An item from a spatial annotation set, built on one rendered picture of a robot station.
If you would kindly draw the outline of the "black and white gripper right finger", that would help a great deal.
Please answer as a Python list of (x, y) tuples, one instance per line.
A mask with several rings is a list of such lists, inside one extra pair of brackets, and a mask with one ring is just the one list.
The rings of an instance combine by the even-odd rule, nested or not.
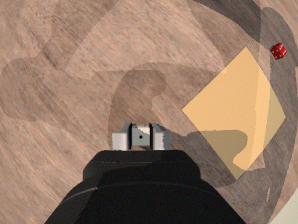
[(151, 150), (170, 150), (170, 133), (162, 131), (156, 123), (149, 123)]

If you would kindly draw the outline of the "dark red die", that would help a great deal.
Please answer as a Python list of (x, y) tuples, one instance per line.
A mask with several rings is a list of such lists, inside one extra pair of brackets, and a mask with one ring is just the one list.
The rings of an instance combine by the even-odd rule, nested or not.
[(270, 51), (276, 60), (284, 58), (285, 54), (287, 53), (282, 43), (274, 45)]

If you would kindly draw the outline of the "white die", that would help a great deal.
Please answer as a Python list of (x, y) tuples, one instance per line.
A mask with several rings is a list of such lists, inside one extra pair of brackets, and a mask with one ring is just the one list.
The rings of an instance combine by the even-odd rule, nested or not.
[(150, 127), (148, 125), (132, 126), (132, 146), (150, 145)]

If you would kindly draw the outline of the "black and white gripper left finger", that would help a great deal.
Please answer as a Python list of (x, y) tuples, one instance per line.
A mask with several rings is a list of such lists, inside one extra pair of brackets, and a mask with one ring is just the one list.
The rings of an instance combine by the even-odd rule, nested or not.
[(113, 150), (129, 151), (132, 147), (132, 123), (126, 123), (123, 128), (112, 133)]

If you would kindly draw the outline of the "tan square mat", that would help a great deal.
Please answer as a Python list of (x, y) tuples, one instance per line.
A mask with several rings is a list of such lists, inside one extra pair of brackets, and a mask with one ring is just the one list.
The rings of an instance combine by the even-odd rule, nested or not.
[(247, 47), (181, 111), (236, 180), (263, 151), (286, 117)]

